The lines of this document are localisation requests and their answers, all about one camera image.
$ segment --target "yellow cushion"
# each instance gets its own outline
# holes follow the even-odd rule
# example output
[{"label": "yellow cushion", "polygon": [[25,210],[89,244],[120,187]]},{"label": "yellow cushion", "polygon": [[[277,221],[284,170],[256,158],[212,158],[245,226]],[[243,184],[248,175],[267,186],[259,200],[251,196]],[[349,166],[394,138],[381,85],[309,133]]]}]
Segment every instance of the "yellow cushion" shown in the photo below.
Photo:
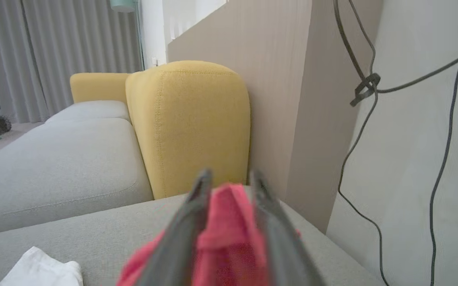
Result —
[{"label": "yellow cushion", "polygon": [[126,103],[128,73],[76,73],[70,77],[73,102],[118,100]]},{"label": "yellow cushion", "polygon": [[173,62],[134,73],[126,89],[155,199],[189,192],[206,167],[214,187],[246,183],[250,103],[237,73],[213,63]]}]

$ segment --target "curtain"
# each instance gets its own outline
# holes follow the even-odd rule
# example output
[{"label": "curtain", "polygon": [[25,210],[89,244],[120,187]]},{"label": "curtain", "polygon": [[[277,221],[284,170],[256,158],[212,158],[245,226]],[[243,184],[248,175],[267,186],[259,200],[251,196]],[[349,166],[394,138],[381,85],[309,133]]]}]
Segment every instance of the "curtain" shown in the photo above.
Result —
[{"label": "curtain", "polygon": [[0,0],[2,114],[44,121],[73,103],[72,74],[140,70],[137,35],[108,0]]},{"label": "curtain", "polygon": [[0,105],[1,114],[15,122],[44,121],[49,115],[16,0],[0,0]]}]

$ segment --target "floor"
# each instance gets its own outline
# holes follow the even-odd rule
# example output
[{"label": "floor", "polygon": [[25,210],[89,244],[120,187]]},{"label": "floor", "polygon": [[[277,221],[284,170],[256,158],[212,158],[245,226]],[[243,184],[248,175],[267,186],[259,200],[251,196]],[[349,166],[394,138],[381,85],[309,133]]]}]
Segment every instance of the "floor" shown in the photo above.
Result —
[{"label": "floor", "polygon": [[42,125],[43,122],[38,123],[14,123],[12,125],[12,129],[3,134],[0,139],[0,149],[5,147],[6,145],[10,144],[11,142],[15,141],[20,136],[23,136],[29,130]]}]

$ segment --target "sofa seat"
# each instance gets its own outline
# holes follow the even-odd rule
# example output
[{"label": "sofa seat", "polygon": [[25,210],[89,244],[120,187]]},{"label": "sofa seat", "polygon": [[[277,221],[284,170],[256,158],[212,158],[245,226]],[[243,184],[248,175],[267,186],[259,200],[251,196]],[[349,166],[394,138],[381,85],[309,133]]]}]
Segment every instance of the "sofa seat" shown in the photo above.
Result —
[{"label": "sofa seat", "polygon": [[[183,199],[180,195],[0,232],[0,281],[36,246],[60,262],[78,262],[84,286],[113,286],[132,253],[167,226]],[[327,286],[383,285],[298,213],[283,207]]]},{"label": "sofa seat", "polygon": [[0,150],[0,232],[151,199],[124,119],[48,123]]},{"label": "sofa seat", "polygon": [[125,103],[117,100],[95,100],[74,103],[49,118],[45,123],[100,118],[121,118],[130,122]]}]

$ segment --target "pink towel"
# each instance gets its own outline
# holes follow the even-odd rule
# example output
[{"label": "pink towel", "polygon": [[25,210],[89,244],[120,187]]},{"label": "pink towel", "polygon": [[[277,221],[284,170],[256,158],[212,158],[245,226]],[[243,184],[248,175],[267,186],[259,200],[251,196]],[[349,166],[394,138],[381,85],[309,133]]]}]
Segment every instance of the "pink towel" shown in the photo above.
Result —
[{"label": "pink towel", "polygon": [[[133,286],[161,235],[139,249],[124,266],[117,286]],[[198,236],[194,286],[266,286],[264,239],[242,185],[223,185],[211,195],[206,228]]]}]

